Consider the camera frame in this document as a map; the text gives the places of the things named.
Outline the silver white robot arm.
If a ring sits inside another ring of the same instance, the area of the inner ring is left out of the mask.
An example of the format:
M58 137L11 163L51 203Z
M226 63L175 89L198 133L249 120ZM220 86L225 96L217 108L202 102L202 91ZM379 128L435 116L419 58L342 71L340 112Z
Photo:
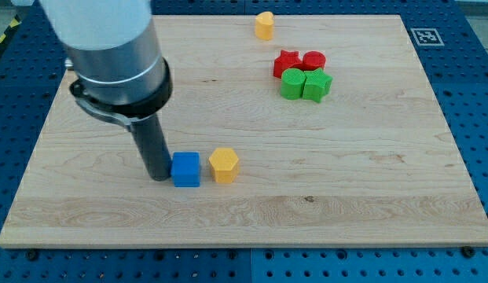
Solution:
M40 0L77 81L76 104L127 129L156 124L172 81L149 0Z

